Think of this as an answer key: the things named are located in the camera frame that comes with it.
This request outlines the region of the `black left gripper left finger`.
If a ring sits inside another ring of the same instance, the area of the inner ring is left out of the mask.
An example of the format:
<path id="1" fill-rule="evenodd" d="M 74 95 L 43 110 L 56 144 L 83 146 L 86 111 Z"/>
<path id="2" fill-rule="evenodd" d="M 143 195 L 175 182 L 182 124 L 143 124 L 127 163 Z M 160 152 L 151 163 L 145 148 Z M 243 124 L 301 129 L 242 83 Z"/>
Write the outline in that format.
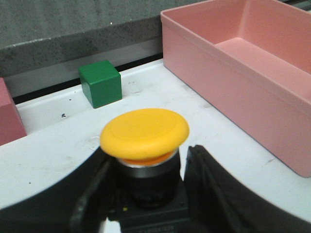
<path id="1" fill-rule="evenodd" d="M 101 149 L 48 189 L 1 209 L 2 233 L 97 233 L 115 193 L 116 160 Z"/>

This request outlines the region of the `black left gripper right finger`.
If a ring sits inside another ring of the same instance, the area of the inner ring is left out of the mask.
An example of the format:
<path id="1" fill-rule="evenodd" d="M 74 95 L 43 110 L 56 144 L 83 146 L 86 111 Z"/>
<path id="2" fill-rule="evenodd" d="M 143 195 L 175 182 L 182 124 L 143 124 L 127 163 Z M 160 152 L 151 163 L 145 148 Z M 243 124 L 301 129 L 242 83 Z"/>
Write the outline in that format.
<path id="1" fill-rule="evenodd" d="M 190 222 L 183 233 L 309 233 L 310 223 L 264 200 L 201 145 L 188 148 L 184 176 Z"/>

